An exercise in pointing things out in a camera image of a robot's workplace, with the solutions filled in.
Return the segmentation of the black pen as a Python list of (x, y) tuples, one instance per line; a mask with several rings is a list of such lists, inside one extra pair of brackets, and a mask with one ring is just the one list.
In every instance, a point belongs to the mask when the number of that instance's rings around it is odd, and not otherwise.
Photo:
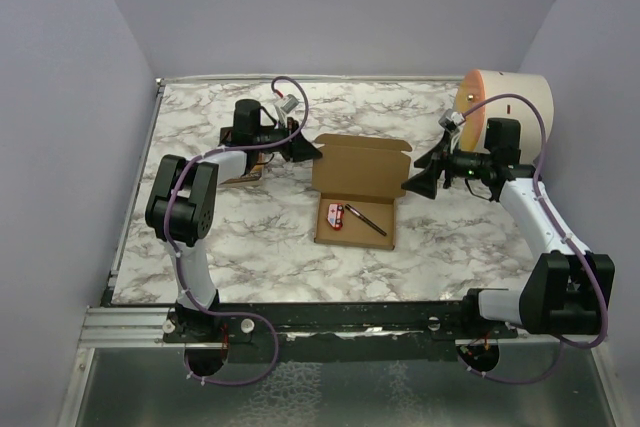
[(357, 217), (360, 221), (364, 222), (366, 225), (368, 225), (370, 228), (372, 228), (373, 230), (375, 230), (377, 233), (379, 233), (382, 236), (387, 236), (387, 232), (384, 231), (380, 226), (378, 226), (376, 223), (374, 223), (371, 219), (369, 219), (368, 217), (366, 217), (362, 212), (360, 212), (359, 210), (357, 210), (355, 207), (353, 207), (350, 204), (345, 204), (344, 208), (349, 211), (351, 214), (353, 214), (355, 217)]

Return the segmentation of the brown cardboard box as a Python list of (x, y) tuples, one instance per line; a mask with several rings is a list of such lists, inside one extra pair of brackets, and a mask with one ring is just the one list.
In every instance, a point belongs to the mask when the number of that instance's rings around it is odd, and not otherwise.
[[(315, 142), (323, 156), (314, 160), (312, 188), (318, 192), (314, 242), (392, 251), (396, 243), (396, 201), (406, 195), (410, 144), (404, 140), (321, 134)], [(327, 222), (330, 203), (350, 204), (387, 232), (382, 236), (347, 211), (341, 230)]]

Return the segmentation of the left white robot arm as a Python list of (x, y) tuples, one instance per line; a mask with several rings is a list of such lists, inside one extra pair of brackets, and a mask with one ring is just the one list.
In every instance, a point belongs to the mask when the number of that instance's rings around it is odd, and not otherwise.
[(164, 156), (145, 209), (145, 222), (170, 254), (178, 284), (174, 311), (164, 322), (167, 336), (193, 335), (206, 342), (220, 334), (232, 313), (219, 310), (219, 292), (209, 273), (204, 239), (214, 217), (218, 186), (249, 173), (264, 154), (299, 163), (322, 157), (292, 117), (262, 123), (257, 100), (235, 103), (232, 125), (210, 155), (192, 160)]

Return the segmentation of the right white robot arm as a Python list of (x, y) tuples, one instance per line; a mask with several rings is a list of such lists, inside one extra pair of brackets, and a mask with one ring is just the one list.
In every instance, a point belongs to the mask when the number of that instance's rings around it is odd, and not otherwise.
[(521, 290), (469, 290), (459, 314), (461, 330), (481, 338), (496, 322), (503, 322), (531, 334), (601, 338), (615, 273), (613, 261), (573, 238), (544, 185), (534, 178), (534, 166), (521, 163), (518, 121), (489, 119), (485, 150), (474, 153), (457, 145), (462, 119), (457, 112), (445, 113), (440, 120), (441, 140), (415, 161), (419, 171), (402, 187), (433, 199), (438, 188), (449, 188), (456, 178), (481, 181), (489, 188), (491, 200), (513, 218), (535, 265)]

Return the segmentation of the red toy ambulance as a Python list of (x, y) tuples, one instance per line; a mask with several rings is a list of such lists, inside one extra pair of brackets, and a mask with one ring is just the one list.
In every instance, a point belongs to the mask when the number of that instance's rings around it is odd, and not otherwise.
[(327, 222), (333, 230), (339, 231), (343, 227), (344, 205), (330, 203), (327, 209)]

